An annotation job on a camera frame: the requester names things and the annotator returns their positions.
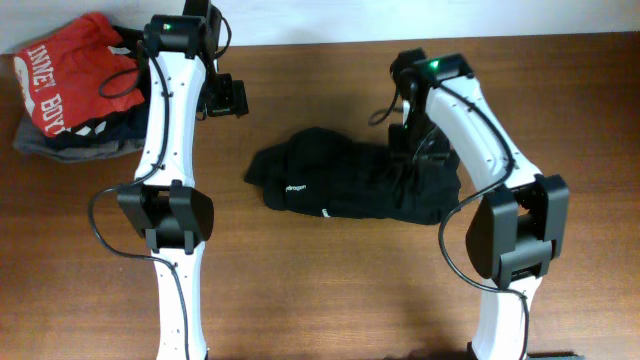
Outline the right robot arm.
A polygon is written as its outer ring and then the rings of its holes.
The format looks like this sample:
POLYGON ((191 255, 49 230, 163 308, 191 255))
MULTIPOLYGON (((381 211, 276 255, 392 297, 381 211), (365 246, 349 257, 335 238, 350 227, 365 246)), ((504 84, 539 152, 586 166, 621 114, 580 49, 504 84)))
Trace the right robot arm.
POLYGON ((457 155, 475 187, 453 210, 478 204, 465 243, 480 278, 445 260, 481 292, 466 355, 526 359, 533 298, 562 251, 569 188, 561 176, 544 175, 510 139, 463 55, 402 51, 390 75, 403 112, 402 124, 389 129, 392 151, 415 164, 457 155))

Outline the black t-shirt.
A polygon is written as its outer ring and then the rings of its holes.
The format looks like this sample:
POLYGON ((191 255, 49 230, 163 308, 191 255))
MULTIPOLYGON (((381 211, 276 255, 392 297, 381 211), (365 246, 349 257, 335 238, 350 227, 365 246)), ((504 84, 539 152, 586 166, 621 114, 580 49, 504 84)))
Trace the black t-shirt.
POLYGON ((276 211, 437 225, 459 203, 459 157, 394 159, 387 145, 313 127, 258 151, 244 181, 276 211))

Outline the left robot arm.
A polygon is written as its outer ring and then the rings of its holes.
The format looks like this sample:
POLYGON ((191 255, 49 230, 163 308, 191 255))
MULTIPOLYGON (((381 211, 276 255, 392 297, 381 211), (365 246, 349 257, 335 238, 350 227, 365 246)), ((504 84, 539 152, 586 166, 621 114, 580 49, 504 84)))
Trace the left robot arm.
POLYGON ((145 146, 131 184, 117 202, 149 250, 159 294, 160 359, 205 359, 201 265, 214 225, 214 205, 196 188, 193 147, 197 116, 242 117, 245 87, 218 70, 230 27, 217 10, 156 15, 143 32, 150 71, 145 146))

